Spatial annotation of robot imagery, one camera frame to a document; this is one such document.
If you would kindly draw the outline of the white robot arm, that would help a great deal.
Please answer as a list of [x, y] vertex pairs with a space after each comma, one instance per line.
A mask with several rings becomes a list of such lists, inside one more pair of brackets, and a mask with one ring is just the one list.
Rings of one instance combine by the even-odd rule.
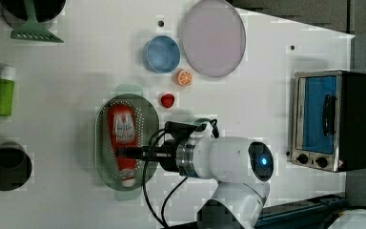
[[200, 124], [168, 121], [161, 146], [119, 146], [117, 156], [154, 161], [183, 177], [214, 179], [218, 186], [198, 210], [198, 229], [254, 229], [270, 192], [274, 159], [256, 139], [221, 136], [215, 120]]

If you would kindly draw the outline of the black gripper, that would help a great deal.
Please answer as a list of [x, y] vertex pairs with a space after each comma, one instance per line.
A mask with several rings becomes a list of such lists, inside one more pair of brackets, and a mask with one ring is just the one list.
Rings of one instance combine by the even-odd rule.
[[165, 171], [189, 174], [190, 150], [193, 149], [193, 144], [189, 142], [189, 139], [191, 134], [200, 130], [200, 126], [200, 123], [167, 121], [160, 134], [156, 134], [148, 146], [144, 146], [142, 149], [140, 147], [118, 147], [116, 155], [158, 162]]

